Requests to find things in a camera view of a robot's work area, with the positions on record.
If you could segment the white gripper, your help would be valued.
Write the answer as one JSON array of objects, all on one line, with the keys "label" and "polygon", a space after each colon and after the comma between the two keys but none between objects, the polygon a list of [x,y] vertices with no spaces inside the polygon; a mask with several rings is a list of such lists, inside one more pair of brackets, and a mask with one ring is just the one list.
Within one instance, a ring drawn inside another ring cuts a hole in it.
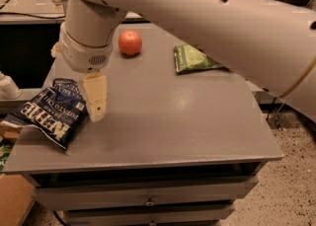
[{"label": "white gripper", "polygon": [[60,27],[59,41],[50,51],[54,58],[63,57],[73,71],[89,73],[80,81],[80,91],[93,122],[102,120],[106,114],[107,77],[98,70],[108,64],[112,51],[112,43],[104,47],[89,47],[78,43],[68,34],[64,23]]}]

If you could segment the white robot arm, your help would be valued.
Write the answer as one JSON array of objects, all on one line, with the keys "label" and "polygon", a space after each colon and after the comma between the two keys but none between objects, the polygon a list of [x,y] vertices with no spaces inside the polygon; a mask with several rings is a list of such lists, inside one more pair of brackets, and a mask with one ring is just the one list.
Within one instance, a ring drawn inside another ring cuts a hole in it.
[{"label": "white robot arm", "polygon": [[117,26],[137,13],[316,120],[316,12],[273,0],[68,0],[53,54],[88,76],[93,120],[105,114],[101,72]]}]

